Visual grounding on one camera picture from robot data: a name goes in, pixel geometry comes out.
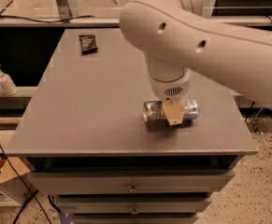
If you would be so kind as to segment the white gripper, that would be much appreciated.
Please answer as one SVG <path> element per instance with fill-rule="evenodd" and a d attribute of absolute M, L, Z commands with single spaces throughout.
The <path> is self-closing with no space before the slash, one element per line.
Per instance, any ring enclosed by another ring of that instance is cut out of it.
<path fill-rule="evenodd" d="M 150 77 L 150 85 L 154 95 L 163 102 L 165 117 L 170 126 L 179 125 L 183 121 L 185 103 L 181 99 L 190 88 L 191 72 L 186 69 L 184 75 L 177 80 L 165 82 Z"/>

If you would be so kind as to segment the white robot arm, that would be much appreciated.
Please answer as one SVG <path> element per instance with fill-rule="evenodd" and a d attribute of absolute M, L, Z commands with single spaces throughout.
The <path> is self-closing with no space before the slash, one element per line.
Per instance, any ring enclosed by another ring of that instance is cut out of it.
<path fill-rule="evenodd" d="M 130 0 L 120 15 L 168 122 L 182 123 L 191 71 L 272 110 L 272 32 L 218 23 L 202 9 L 203 0 Z"/>

